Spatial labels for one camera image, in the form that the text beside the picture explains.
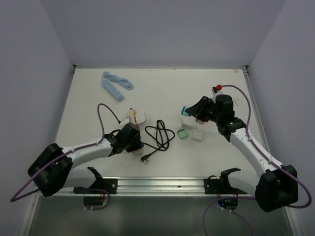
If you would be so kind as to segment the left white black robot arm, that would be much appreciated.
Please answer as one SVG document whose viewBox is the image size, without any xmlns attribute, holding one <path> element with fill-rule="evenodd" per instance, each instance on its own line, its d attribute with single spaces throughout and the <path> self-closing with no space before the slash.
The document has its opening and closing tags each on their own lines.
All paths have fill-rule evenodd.
<svg viewBox="0 0 315 236">
<path fill-rule="evenodd" d="M 103 135 L 100 143 L 90 142 L 72 147 L 50 144 L 29 167 L 28 175 L 45 197 L 67 187 L 85 187 L 91 193 L 97 193 L 102 187 L 100 175 L 93 168 L 75 168 L 95 159 L 120 154 L 124 150 L 133 152 L 142 146 L 139 127 L 127 123 L 116 135 Z"/>
</svg>

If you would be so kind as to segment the green plug adapter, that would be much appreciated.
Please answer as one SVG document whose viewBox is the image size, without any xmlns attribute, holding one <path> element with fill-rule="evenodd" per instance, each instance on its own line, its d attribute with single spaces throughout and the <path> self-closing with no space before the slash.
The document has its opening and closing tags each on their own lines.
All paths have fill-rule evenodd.
<svg viewBox="0 0 315 236">
<path fill-rule="evenodd" d="M 183 140 L 189 136 L 187 131 L 184 128 L 178 129 L 177 135 L 181 140 Z"/>
</svg>

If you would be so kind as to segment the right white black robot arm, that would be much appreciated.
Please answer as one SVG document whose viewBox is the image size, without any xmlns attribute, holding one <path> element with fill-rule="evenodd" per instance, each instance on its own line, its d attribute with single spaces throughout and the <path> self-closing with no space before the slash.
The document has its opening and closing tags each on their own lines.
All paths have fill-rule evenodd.
<svg viewBox="0 0 315 236">
<path fill-rule="evenodd" d="M 249 161 L 257 173 L 250 176 L 239 168 L 221 172 L 219 187 L 230 193 L 239 189 L 255 197 L 265 212 L 286 207 L 298 201 L 297 171 L 291 165 L 283 165 L 261 146 L 254 147 L 255 138 L 246 130 L 247 125 L 235 116 L 231 96 L 221 94 L 210 99 L 202 97 L 186 112 L 202 122 L 212 121 L 218 132 L 234 145 Z"/>
</svg>

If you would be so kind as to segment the cyan plug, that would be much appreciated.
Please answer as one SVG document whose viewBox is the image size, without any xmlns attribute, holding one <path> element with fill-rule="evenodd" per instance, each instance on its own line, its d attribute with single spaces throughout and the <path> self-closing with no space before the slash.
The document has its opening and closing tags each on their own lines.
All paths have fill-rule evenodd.
<svg viewBox="0 0 315 236">
<path fill-rule="evenodd" d="M 186 116 L 186 117 L 190 117 L 191 115 L 187 112 L 187 109 L 188 109 L 189 107 L 187 107 L 187 106 L 184 106 L 183 108 L 182 108 L 182 111 L 181 111 L 181 114 L 183 115 L 183 116 Z"/>
</svg>

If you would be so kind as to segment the pink plug adapter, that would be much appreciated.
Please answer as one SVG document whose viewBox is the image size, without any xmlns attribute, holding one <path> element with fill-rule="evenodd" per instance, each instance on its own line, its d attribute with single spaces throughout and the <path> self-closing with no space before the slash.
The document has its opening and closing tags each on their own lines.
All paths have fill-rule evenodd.
<svg viewBox="0 0 315 236">
<path fill-rule="evenodd" d="M 201 120 L 199 120 L 199 119 L 196 119 L 195 121 L 196 121 L 197 123 L 201 124 L 201 125 L 205 124 L 204 121 L 201 121 Z"/>
</svg>

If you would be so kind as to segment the beige red power strip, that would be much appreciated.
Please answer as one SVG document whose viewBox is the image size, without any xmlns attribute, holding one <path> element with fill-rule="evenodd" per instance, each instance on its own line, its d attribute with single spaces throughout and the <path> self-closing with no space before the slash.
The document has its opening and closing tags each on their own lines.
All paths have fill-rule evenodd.
<svg viewBox="0 0 315 236">
<path fill-rule="evenodd" d="M 133 109 L 133 108 L 130 108 L 129 111 L 128 111 L 128 116 L 130 117 L 130 122 L 135 124 L 137 127 L 138 127 L 138 124 L 136 122 L 136 111 Z M 144 153 L 144 148 L 141 147 L 139 148 L 138 150 L 135 150 L 134 152 L 134 155 L 136 156 L 140 156 L 140 155 L 143 155 Z"/>
</svg>

